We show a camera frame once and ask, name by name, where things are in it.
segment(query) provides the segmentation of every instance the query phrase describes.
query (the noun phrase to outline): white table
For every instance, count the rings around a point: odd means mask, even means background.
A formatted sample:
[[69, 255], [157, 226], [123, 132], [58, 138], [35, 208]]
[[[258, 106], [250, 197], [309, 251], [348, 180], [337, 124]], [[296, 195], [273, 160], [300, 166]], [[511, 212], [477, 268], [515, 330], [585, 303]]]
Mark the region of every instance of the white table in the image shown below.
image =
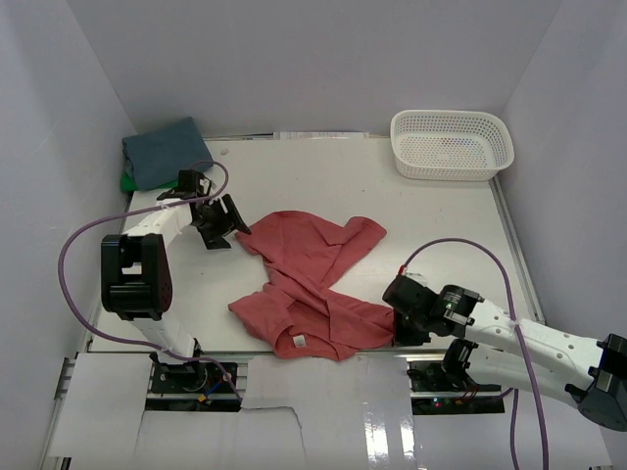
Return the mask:
[[[381, 295], [399, 266], [418, 246], [436, 238], [464, 237], [492, 250], [512, 280], [517, 314], [531, 318], [497, 205], [487, 182], [417, 181], [395, 168], [388, 139], [256, 140], [208, 142], [214, 158], [230, 172], [231, 194], [244, 220], [252, 225], [275, 211], [311, 212], [338, 224], [354, 215], [372, 218], [388, 230], [374, 250], [333, 287], [364, 301], [382, 304]], [[208, 175], [217, 184], [222, 173]], [[162, 190], [135, 193], [131, 209], [155, 204]], [[139, 221], [131, 217], [126, 227]], [[187, 227], [168, 248], [175, 312], [206, 352], [259, 353], [265, 342], [250, 337], [227, 305], [262, 288], [267, 278], [260, 257], [232, 250], [207, 251], [200, 234]], [[460, 244], [432, 247], [411, 265], [431, 289], [458, 284], [506, 306], [503, 279], [483, 253]], [[125, 338], [142, 339], [129, 322], [100, 312], [98, 328]], [[426, 348], [446, 348], [437, 338]], [[136, 351], [95, 338], [98, 351]]]

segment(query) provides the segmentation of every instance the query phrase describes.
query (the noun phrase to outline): gray wall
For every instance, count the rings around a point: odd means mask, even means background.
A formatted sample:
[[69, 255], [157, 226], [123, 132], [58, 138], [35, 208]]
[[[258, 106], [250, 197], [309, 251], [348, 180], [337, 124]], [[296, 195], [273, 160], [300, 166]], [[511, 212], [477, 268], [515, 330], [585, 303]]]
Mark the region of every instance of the gray wall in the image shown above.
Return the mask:
[[388, 133], [407, 108], [499, 114], [560, 0], [69, 0], [138, 131]]
[[[81, 333], [57, 255], [73, 229], [123, 208], [120, 139], [133, 128], [65, 0], [0, 0], [0, 44], [0, 468], [28, 470]], [[70, 258], [87, 313], [104, 232]]]
[[549, 323], [579, 335], [627, 336], [626, 111], [627, 3], [564, 1], [503, 113], [502, 182]]

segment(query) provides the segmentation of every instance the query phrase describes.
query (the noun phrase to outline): folded blue cloth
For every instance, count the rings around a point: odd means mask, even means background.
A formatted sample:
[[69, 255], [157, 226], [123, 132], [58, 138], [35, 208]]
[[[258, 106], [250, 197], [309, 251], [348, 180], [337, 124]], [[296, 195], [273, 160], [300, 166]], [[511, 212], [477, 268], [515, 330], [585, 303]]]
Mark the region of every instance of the folded blue cloth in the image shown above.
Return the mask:
[[[121, 143], [126, 158], [124, 170], [140, 191], [173, 181], [180, 169], [200, 160], [213, 161], [191, 117], [159, 130], [124, 137]], [[199, 164], [195, 169], [205, 171], [210, 166]]]

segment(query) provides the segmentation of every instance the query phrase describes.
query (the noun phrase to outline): red garment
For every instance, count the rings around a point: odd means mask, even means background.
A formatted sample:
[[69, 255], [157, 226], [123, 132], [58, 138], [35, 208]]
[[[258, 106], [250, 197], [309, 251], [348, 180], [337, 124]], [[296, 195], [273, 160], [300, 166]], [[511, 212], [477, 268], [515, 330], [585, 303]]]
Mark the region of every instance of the red garment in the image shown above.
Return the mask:
[[310, 213], [282, 211], [251, 230], [252, 235], [237, 233], [237, 240], [264, 257], [269, 282], [228, 306], [249, 334], [285, 359], [342, 360], [392, 341], [391, 308], [328, 289], [385, 236], [378, 223], [353, 217], [341, 227]]

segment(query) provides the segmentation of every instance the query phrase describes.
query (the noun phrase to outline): white laundry basket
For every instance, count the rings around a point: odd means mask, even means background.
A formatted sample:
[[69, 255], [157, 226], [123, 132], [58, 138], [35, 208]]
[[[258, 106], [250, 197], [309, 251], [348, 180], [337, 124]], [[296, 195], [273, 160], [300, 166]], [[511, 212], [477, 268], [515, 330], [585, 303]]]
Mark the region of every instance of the white laundry basket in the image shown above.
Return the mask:
[[485, 181], [513, 162], [506, 125], [468, 111], [401, 111], [390, 126], [396, 168], [407, 178]]

